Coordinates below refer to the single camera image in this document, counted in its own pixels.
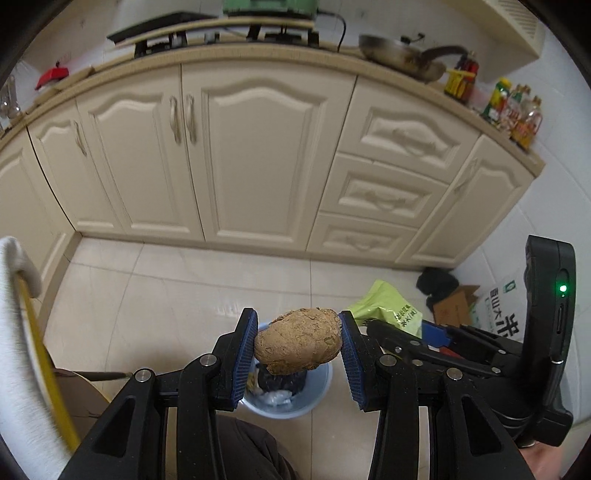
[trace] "cream cabinet door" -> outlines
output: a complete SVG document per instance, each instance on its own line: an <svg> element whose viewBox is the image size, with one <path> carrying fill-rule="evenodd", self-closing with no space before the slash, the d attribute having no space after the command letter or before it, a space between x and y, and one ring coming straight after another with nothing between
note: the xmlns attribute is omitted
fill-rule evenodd
<svg viewBox="0 0 591 480"><path fill-rule="evenodd" d="M418 228L446 189L401 168L337 153L320 210Z"/></svg>
<svg viewBox="0 0 591 480"><path fill-rule="evenodd" d="M415 233L390 223L319 213L307 251L392 264Z"/></svg>
<svg viewBox="0 0 591 480"><path fill-rule="evenodd" d="M79 232L123 233L96 171L74 100L31 124L37 158L57 200Z"/></svg>
<svg viewBox="0 0 591 480"><path fill-rule="evenodd" d="M482 136L398 262L457 267L509 213L533 179L503 148Z"/></svg>
<svg viewBox="0 0 591 480"><path fill-rule="evenodd" d="M478 135L460 119L418 97L360 78L339 151L449 184Z"/></svg>
<svg viewBox="0 0 591 480"><path fill-rule="evenodd" d="M74 229L47 184L26 130L0 152L0 237L14 236L39 270L43 294Z"/></svg>
<svg viewBox="0 0 591 480"><path fill-rule="evenodd" d="M183 65L207 242L306 249L354 83L275 62Z"/></svg>
<svg viewBox="0 0 591 480"><path fill-rule="evenodd" d="M181 123L180 67L109 83L77 104L125 233L202 241Z"/></svg>

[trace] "drawer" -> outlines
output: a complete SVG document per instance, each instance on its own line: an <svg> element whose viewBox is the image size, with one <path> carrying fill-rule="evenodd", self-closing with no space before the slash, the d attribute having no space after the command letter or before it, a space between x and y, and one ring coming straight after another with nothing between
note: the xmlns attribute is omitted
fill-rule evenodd
<svg viewBox="0 0 591 480"><path fill-rule="evenodd" d="M533 179L516 159L483 136L398 262L457 267L482 245Z"/></svg>
<svg viewBox="0 0 591 480"><path fill-rule="evenodd" d="M450 184L478 136L477 130L431 103L359 79L338 151Z"/></svg>
<svg viewBox="0 0 591 480"><path fill-rule="evenodd" d="M446 190L440 181L339 153L320 210L419 228Z"/></svg>
<svg viewBox="0 0 591 480"><path fill-rule="evenodd" d="M394 261L416 229L361 218L319 213L308 252Z"/></svg>

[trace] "light blue bucket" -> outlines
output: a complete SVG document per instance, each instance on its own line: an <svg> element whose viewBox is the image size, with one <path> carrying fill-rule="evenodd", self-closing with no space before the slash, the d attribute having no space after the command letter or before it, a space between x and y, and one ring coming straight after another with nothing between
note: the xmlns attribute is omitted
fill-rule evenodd
<svg viewBox="0 0 591 480"><path fill-rule="evenodd" d="M266 330L268 323L259 325L259 332ZM254 372L257 360L252 359L251 372ZM263 403L260 398L248 390L244 392L241 402L254 413L276 420L287 420L300 417L314 408L324 398L332 380L332 364L322 364L315 370L309 370L306 375L304 390L292 397L291 403L271 407Z"/></svg>

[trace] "green appliance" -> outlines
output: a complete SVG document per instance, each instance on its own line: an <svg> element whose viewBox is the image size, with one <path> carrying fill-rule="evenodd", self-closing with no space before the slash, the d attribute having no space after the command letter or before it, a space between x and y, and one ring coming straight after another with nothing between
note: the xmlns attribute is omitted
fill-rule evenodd
<svg viewBox="0 0 591 480"><path fill-rule="evenodd" d="M316 18L319 0L223 0L223 12L229 16Z"/></svg>

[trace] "black chinese character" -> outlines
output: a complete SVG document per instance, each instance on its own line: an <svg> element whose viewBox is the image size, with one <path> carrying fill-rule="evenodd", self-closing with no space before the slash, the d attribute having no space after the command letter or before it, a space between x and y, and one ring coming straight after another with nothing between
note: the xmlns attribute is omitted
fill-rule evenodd
<svg viewBox="0 0 591 480"><path fill-rule="evenodd" d="M500 321L496 323L497 327L501 327L497 330L499 335L503 337L514 336L516 333L519 333L519 329L517 328L517 321L514 320L515 313L511 314L510 317L505 316L505 321Z"/></svg>

